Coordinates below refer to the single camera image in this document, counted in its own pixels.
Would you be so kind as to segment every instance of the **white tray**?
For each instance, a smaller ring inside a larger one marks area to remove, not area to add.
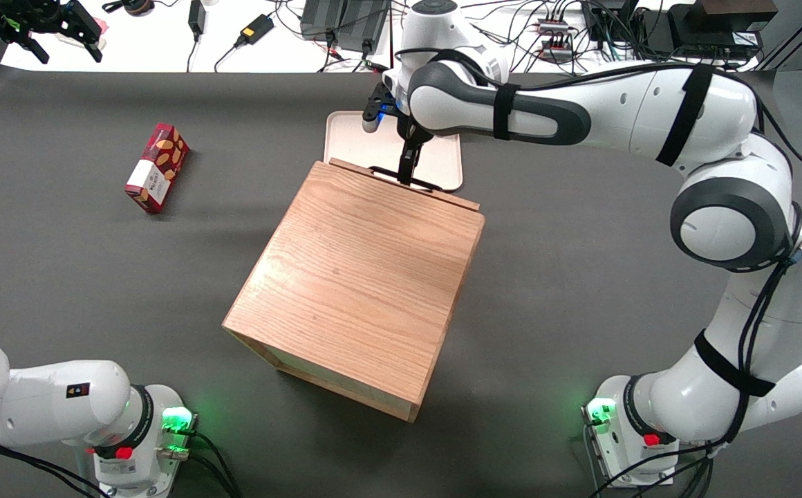
[[[383,116],[379,129],[366,133],[361,111],[336,111],[328,116],[324,138],[324,160],[338,158],[357,166],[384,167],[398,171],[404,140],[395,131],[397,119]],[[462,186],[462,152],[459,135],[436,136],[420,151],[413,177],[453,192]]]

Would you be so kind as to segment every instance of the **red box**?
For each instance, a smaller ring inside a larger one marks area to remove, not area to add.
[[[188,153],[189,144],[177,128],[158,123],[127,179],[125,193],[146,212],[161,212]]]

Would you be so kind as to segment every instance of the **green light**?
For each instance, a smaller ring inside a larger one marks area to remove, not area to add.
[[[167,431],[188,431],[192,428],[192,412],[186,407],[170,407],[161,412],[161,428]]]
[[[5,22],[7,22],[11,28],[14,28],[15,31],[19,32],[19,22],[16,22],[14,19],[6,18],[5,16],[2,16],[2,19],[5,19]]]
[[[604,425],[610,423],[610,418],[616,414],[616,401],[609,398],[595,398],[588,401],[585,410],[594,425]]]

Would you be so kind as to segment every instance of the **wood grain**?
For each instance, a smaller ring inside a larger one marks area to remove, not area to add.
[[[223,326],[282,371],[413,421],[474,255],[477,204],[316,162]]]

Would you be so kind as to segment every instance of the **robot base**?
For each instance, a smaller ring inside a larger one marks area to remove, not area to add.
[[[162,456],[160,449],[187,447],[189,437],[167,432],[162,427],[165,409],[183,407],[180,395],[166,385],[147,385],[146,391],[152,397],[152,424],[141,444],[133,450],[133,459],[104,460],[94,456],[100,489],[115,498],[167,497],[180,461]]]
[[[607,479],[613,478],[622,470],[644,458],[678,450],[678,441],[667,445],[647,447],[644,444],[644,437],[638,434],[629,423],[625,409],[622,407],[623,393],[628,379],[629,376],[612,376],[607,379],[601,387],[597,388],[595,399],[588,404],[590,409],[596,404],[609,407],[609,410],[604,410],[607,413],[606,422],[602,425],[590,426],[592,445],[597,455],[597,461]],[[590,409],[584,409],[587,423],[591,423],[591,416],[588,415]],[[676,463],[676,456],[648,461],[632,472],[614,480],[610,486],[612,488],[634,488],[635,486],[651,485],[675,472]],[[669,486],[673,484],[673,480],[675,479],[667,479],[660,486]]]

